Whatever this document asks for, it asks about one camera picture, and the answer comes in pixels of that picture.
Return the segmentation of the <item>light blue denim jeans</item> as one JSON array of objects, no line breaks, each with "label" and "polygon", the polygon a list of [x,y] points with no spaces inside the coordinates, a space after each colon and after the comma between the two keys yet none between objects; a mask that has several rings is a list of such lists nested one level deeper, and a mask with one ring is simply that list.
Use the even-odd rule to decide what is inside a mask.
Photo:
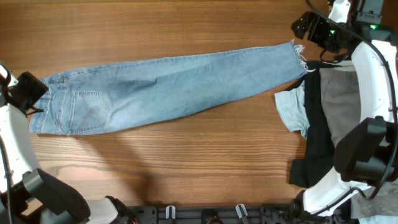
[{"label": "light blue denim jeans", "polygon": [[293,42],[78,68],[42,79],[34,134],[92,135],[177,119],[302,77]]}]

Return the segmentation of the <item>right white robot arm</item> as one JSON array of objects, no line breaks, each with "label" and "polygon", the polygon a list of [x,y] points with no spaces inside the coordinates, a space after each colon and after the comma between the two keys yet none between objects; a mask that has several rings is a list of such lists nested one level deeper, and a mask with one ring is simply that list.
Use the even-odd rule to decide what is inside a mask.
[{"label": "right white robot arm", "polygon": [[381,25],[382,1],[330,1],[329,14],[312,7],[292,24],[296,37],[307,38],[332,61],[312,62],[306,85],[324,68],[338,70],[351,62],[357,74],[359,123],[334,151],[333,167],[314,186],[292,200],[292,223],[333,223],[335,210],[366,189],[379,192],[397,178],[397,43],[392,29]]}]

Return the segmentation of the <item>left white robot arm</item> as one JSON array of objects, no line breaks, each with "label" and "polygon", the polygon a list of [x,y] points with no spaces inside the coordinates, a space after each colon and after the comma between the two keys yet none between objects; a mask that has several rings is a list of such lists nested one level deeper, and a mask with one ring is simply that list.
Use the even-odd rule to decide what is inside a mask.
[{"label": "left white robot arm", "polygon": [[28,120],[48,88],[29,72],[1,65],[1,223],[139,223],[120,200],[85,200],[40,168]]}]

